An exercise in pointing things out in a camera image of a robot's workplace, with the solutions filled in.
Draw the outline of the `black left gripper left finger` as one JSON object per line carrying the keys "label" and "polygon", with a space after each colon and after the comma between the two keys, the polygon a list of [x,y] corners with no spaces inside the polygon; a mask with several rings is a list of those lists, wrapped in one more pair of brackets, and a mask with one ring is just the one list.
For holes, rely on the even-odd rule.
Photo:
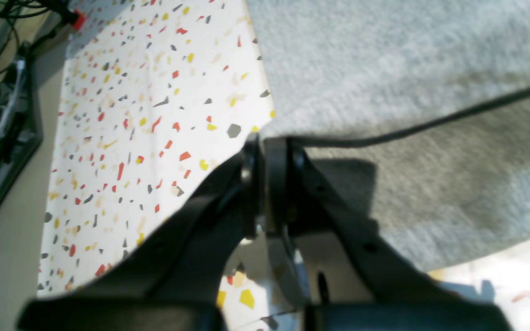
{"label": "black left gripper left finger", "polygon": [[142,245],[68,295],[29,303],[20,331],[225,331],[216,306],[229,256],[256,237],[257,138],[221,164]]}

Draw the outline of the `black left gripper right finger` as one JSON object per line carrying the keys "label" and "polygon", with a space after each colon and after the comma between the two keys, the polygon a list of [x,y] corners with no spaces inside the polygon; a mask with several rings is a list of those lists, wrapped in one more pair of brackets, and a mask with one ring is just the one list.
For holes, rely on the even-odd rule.
{"label": "black left gripper right finger", "polygon": [[508,331],[494,304],[445,291],[350,209],[299,145],[264,142],[267,239],[290,263],[300,253],[305,331]]}

